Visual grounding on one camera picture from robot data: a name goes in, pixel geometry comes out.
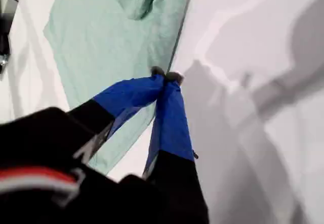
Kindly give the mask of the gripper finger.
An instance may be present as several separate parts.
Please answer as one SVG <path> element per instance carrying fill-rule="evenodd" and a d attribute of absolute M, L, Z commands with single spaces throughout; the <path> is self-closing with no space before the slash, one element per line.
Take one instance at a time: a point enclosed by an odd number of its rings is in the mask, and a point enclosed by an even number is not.
<path fill-rule="evenodd" d="M 68 114 L 93 133 L 73 157 L 87 163 L 127 120 L 157 100 L 164 84 L 164 71 L 154 66 L 151 76 L 117 82 L 71 110 Z"/>
<path fill-rule="evenodd" d="M 144 175 L 162 195 L 159 223 L 209 223 L 198 180 L 180 85 L 183 77 L 169 72 L 157 98 Z"/>

